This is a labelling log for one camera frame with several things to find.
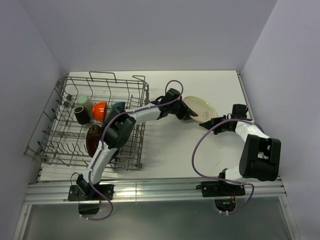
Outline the cream green round plate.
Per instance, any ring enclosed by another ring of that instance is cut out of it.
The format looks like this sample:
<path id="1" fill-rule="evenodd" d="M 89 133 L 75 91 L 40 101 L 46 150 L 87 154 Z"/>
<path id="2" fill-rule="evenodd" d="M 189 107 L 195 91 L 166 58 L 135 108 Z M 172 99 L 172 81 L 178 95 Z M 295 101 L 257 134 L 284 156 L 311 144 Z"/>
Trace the cream green round plate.
<path id="1" fill-rule="evenodd" d="M 197 116 L 191 116 L 191 118 L 200 124 L 218 117 L 215 108 L 199 97 L 186 96 L 183 98 L 183 102 L 197 114 Z"/>

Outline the dark blue beige bowl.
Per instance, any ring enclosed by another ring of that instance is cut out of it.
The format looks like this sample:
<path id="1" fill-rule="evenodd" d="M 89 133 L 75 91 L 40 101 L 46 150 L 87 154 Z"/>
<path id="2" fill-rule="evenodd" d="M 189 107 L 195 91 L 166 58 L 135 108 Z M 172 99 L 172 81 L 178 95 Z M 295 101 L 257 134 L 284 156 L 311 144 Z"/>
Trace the dark blue beige bowl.
<path id="1" fill-rule="evenodd" d="M 125 110 L 126 109 L 126 102 L 125 101 L 118 101 L 111 105 L 110 113 L 112 113 L 116 109 Z"/>

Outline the orange bowl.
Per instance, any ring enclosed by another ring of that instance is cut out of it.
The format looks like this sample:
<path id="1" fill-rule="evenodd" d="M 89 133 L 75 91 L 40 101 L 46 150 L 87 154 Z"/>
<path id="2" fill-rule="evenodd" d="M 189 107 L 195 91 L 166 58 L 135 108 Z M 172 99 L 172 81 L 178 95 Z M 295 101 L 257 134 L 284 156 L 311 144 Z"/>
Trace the orange bowl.
<path id="1" fill-rule="evenodd" d="M 103 123 L 107 115 L 107 109 L 108 109 L 107 102 L 98 102 L 92 108 L 93 118 L 96 121 Z"/>

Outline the red round floral plate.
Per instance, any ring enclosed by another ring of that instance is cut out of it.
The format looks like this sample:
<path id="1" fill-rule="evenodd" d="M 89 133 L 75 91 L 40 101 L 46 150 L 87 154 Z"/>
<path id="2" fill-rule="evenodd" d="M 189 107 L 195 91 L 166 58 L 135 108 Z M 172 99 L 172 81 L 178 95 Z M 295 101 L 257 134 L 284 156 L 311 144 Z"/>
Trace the red round floral plate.
<path id="1" fill-rule="evenodd" d="M 86 150 L 90 157 L 95 155 L 101 139 L 101 127 L 97 124 L 92 125 L 86 134 Z"/>

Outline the dark brown cup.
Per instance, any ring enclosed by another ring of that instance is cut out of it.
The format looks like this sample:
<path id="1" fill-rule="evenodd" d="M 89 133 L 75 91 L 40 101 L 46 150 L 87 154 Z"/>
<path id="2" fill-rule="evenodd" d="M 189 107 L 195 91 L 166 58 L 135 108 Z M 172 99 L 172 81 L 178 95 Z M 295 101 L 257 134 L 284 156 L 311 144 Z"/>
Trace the dark brown cup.
<path id="1" fill-rule="evenodd" d="M 74 115 L 77 122 L 80 125 L 88 124 L 91 121 L 90 115 L 87 113 L 86 109 L 83 106 L 77 106 L 74 110 Z"/>

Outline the light green cup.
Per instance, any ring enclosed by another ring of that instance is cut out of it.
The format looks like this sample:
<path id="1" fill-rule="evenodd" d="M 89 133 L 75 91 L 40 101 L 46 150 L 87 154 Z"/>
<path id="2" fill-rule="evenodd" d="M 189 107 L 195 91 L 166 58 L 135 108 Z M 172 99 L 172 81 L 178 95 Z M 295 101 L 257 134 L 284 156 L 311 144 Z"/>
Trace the light green cup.
<path id="1" fill-rule="evenodd" d="M 89 114 L 93 113 L 94 103 L 86 95 L 79 95 L 76 99 L 77 105 L 82 106 Z"/>

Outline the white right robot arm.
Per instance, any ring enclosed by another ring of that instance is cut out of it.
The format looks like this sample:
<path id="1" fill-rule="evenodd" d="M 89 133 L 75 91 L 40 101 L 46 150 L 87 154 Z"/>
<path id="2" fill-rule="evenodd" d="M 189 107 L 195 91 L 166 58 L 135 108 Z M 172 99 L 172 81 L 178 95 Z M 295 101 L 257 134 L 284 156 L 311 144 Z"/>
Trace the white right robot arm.
<path id="1" fill-rule="evenodd" d="M 217 191 L 229 194 L 234 185 L 247 179 L 273 182 L 280 168 L 281 141 L 271 138 L 252 120 L 247 118 L 248 108 L 244 104 L 234 104 L 231 114 L 211 118 L 200 126 L 217 135 L 224 132 L 236 133 L 244 141 L 239 164 L 223 169 L 216 183 Z"/>

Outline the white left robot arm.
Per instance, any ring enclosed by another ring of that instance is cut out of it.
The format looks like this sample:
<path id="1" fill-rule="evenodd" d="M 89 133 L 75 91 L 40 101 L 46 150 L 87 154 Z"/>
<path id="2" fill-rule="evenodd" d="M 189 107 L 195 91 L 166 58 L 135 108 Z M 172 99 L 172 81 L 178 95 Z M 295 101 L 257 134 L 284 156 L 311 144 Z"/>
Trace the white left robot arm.
<path id="1" fill-rule="evenodd" d="M 164 96 L 142 107 L 129 110 L 116 107 L 102 125 L 97 150 L 90 164 L 77 178 L 79 194 L 86 200 L 96 197 L 97 185 L 102 179 L 104 169 L 127 143 L 135 126 L 160 120 L 169 114 L 175 115 L 182 121 L 198 116 L 183 102 L 182 94 L 174 88 L 170 88 Z"/>

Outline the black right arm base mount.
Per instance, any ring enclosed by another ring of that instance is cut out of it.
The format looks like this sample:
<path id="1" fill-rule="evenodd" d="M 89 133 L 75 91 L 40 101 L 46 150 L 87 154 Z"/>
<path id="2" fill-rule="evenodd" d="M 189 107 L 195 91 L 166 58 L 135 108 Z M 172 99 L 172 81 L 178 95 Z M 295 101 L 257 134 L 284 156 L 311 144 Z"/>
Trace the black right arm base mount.
<path id="1" fill-rule="evenodd" d="M 195 187 L 201 190 L 204 198 L 208 197 L 237 197 L 246 194 L 245 189 L 241 185 L 229 184 L 224 181 L 202 181 Z"/>

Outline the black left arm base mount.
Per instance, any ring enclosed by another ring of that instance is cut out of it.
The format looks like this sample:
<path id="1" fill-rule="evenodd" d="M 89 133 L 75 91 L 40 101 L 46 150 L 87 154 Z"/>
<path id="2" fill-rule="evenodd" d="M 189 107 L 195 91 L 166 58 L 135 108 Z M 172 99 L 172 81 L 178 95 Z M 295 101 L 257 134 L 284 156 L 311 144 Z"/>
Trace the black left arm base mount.
<path id="1" fill-rule="evenodd" d="M 113 184 L 96 184 L 94 187 L 109 200 L 113 199 L 115 187 Z M 78 185 L 72 185 L 69 188 L 67 200 L 70 202 L 104 200 L 104 198 L 98 192 L 89 186 L 88 192 L 84 193 Z"/>

